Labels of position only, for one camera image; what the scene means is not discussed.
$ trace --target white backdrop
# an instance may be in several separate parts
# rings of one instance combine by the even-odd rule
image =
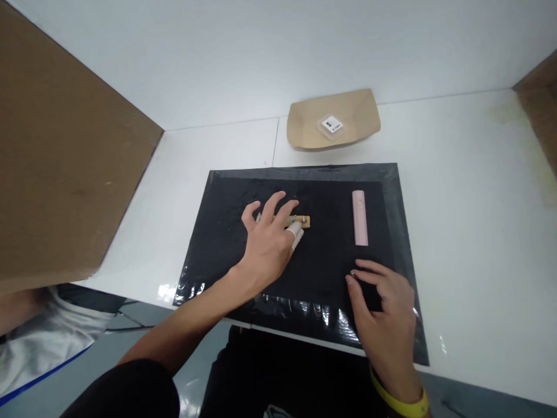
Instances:
[[[557,48],[555,0],[10,0],[164,129],[509,88]]]

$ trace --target black plastic sheet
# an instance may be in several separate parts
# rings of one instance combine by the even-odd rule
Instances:
[[[247,232],[241,214],[285,190],[298,199],[298,215],[310,215],[295,254],[264,293],[228,317],[253,325],[361,348],[344,276],[356,258],[377,261],[404,275],[416,291],[419,314],[414,362],[429,365],[418,290],[396,164],[211,171],[207,179],[174,305],[200,294],[244,254]],[[368,247],[354,244],[352,191],[364,190]],[[362,283],[371,310],[381,310],[375,286]]]

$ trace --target pink lip balm tube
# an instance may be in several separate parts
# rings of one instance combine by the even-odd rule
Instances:
[[[354,211],[354,237],[356,245],[367,247],[367,221],[366,221],[366,198],[363,190],[352,192],[352,209]]]

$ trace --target right hand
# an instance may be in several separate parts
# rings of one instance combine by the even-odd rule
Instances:
[[[246,300],[252,299],[268,285],[279,278],[292,256],[294,234],[284,229],[284,224],[298,200],[289,200],[274,217],[275,209],[286,192],[273,194],[265,203],[261,220],[257,224],[254,211],[261,203],[255,201],[245,207],[242,221],[248,232],[248,241],[242,260],[234,271],[242,277],[241,287],[245,288]]]
[[[361,345],[387,392],[404,403],[418,402],[422,385],[413,364],[414,289],[406,278],[379,263],[356,260],[356,265],[371,271],[351,273],[377,286],[383,306],[383,312],[370,312],[360,284],[346,276]]]

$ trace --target gray floor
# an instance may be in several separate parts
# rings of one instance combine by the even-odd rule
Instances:
[[[141,303],[125,306],[123,311],[145,325],[156,325],[171,313]],[[119,316],[113,320],[111,327],[134,325]],[[181,417],[198,416],[211,364],[226,345],[229,329],[229,324],[219,323],[175,376]],[[1,407],[0,417],[59,417],[94,379],[113,367],[144,333],[135,331],[103,336],[82,356]],[[436,418],[557,417],[557,408],[547,405],[429,374],[422,374],[422,379]]]

